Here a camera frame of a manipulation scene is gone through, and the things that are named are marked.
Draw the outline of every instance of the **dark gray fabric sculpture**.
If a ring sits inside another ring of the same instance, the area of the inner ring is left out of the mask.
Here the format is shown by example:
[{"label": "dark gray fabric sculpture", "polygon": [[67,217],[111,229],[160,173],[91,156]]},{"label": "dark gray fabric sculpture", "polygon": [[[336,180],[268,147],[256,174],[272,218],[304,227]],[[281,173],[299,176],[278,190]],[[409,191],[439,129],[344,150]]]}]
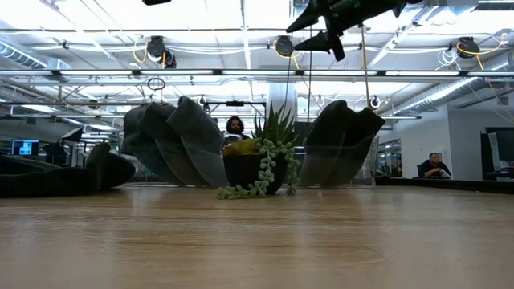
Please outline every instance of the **dark gray fabric sculpture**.
[{"label": "dark gray fabric sculpture", "polygon": [[227,186],[221,149],[223,134],[218,125],[191,99],[183,96],[166,121],[181,137],[194,167],[210,185]]},{"label": "dark gray fabric sculpture", "polygon": [[385,122],[369,108],[358,112],[346,130],[344,146],[332,172],[321,185],[331,187],[350,182],[364,164],[373,138]]},{"label": "dark gray fabric sculpture", "polygon": [[110,153],[109,144],[97,144],[89,153],[85,169],[96,171],[97,185],[101,189],[111,189],[123,185],[136,173],[130,162],[114,153]]},{"label": "dark gray fabric sculpture", "polygon": [[122,153],[132,154],[167,182],[228,184],[221,156],[223,136],[189,98],[181,97],[178,108],[157,103],[134,108],[125,116],[124,131]]},{"label": "dark gray fabric sculpture", "polygon": [[329,104],[312,124],[305,141],[300,184],[335,186],[350,182],[384,123],[368,108],[356,113],[343,100]]},{"label": "dark gray fabric sculpture", "polygon": [[184,184],[209,185],[194,167],[181,137],[166,121],[177,109],[171,105],[151,103],[141,117],[138,128],[155,140],[169,169]]},{"label": "dark gray fabric sculpture", "polygon": [[148,104],[142,104],[125,114],[123,123],[124,140],[121,145],[121,153],[135,156],[138,161],[160,179],[173,185],[184,185],[169,169],[155,140],[139,131],[139,121],[148,106]]},{"label": "dark gray fabric sculpture", "polygon": [[350,120],[356,113],[343,100],[333,101],[312,123],[305,139],[305,161],[300,184],[319,185],[332,172]]},{"label": "dark gray fabric sculpture", "polygon": [[75,196],[96,192],[96,172],[0,156],[0,197]]}]

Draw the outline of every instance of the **person sitting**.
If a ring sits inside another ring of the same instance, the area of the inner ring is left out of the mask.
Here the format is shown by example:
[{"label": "person sitting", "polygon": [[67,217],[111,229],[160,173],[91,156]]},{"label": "person sitting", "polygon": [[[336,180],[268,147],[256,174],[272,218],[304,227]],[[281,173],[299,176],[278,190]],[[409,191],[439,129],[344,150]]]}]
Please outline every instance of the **person sitting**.
[{"label": "person sitting", "polygon": [[243,134],[244,124],[238,116],[232,116],[226,122],[226,135],[225,135],[225,144],[228,145],[232,142],[238,140],[246,140],[250,138],[247,135]]},{"label": "person sitting", "polygon": [[420,177],[451,177],[450,170],[439,159],[437,153],[431,153],[429,159],[420,164],[418,174]]}]

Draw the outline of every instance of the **wooden table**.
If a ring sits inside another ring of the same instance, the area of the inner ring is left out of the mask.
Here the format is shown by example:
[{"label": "wooden table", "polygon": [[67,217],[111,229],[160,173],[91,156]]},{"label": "wooden table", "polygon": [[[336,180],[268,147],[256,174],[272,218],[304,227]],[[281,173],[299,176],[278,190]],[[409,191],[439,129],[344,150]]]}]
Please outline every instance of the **wooden table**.
[{"label": "wooden table", "polygon": [[514,196],[125,188],[0,199],[0,288],[512,288]]}]

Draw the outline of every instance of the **succulent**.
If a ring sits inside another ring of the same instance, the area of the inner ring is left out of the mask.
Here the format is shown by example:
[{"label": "succulent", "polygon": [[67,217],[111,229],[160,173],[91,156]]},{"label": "succulent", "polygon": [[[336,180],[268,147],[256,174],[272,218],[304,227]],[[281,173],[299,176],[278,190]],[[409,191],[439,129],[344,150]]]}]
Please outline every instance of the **succulent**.
[{"label": "succulent", "polygon": [[255,116],[254,126],[255,132],[252,133],[254,138],[267,139],[274,144],[279,142],[286,144],[291,142],[293,146],[301,145],[303,137],[296,135],[293,132],[294,118],[291,117],[291,110],[285,114],[285,104],[283,104],[279,111],[273,109],[273,103],[270,105],[270,115],[264,121],[264,128],[260,123],[260,118]]},{"label": "succulent", "polygon": [[257,154],[259,150],[255,147],[262,140],[260,138],[238,140],[226,146],[223,149],[225,156],[240,156],[248,154]]}]

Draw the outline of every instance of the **man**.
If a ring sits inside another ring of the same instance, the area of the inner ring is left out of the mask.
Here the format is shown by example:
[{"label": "man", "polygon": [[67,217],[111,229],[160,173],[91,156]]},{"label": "man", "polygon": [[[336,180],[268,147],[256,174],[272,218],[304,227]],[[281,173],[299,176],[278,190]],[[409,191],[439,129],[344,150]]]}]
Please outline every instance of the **man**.
[{"label": "man", "polygon": [[243,131],[244,131],[244,124],[239,117],[232,116],[226,122],[226,133],[229,133],[232,135],[238,135],[241,137],[241,139],[246,140],[249,137],[246,135],[243,135]]},{"label": "man", "polygon": [[431,153],[429,159],[419,166],[420,177],[451,177],[448,167],[439,160],[437,153]]}]

